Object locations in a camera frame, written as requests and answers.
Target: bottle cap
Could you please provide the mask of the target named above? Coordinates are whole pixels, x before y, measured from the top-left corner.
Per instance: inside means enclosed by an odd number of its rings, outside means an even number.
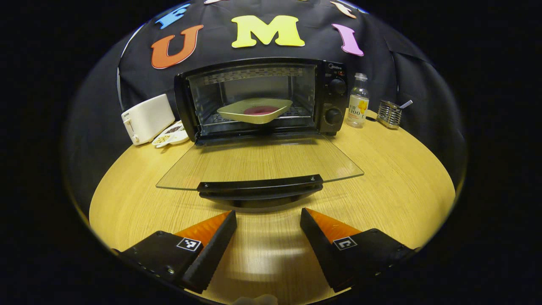
[[[367,75],[363,73],[356,73],[356,78],[361,80],[367,80]]]

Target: blue letter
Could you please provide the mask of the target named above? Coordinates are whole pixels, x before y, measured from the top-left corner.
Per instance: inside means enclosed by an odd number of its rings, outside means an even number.
[[[171,23],[179,20],[181,17],[184,16],[184,12],[186,12],[186,7],[188,7],[189,4],[185,4],[182,7],[174,10],[173,12],[165,15],[164,17],[160,18],[157,22],[160,22],[162,26],[160,27],[160,30],[165,29],[167,26],[169,26]]]

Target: oven door handle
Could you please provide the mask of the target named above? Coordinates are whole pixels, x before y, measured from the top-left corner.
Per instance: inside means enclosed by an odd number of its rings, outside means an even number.
[[[263,202],[283,205],[323,189],[319,174],[249,181],[201,182],[200,197],[237,207],[258,207]]]

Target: oven control knob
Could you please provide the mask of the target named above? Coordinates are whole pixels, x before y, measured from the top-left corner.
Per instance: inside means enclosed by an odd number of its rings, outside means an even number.
[[[346,83],[342,79],[335,78],[330,82],[330,90],[336,94],[346,92]]]
[[[343,114],[336,108],[326,111],[326,122],[329,124],[339,124],[343,121]]]

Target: bottle label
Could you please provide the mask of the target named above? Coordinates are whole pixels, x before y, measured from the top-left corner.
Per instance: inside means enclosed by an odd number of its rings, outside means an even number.
[[[369,99],[350,95],[348,119],[353,122],[362,122],[365,120],[365,110],[367,110],[368,105]]]

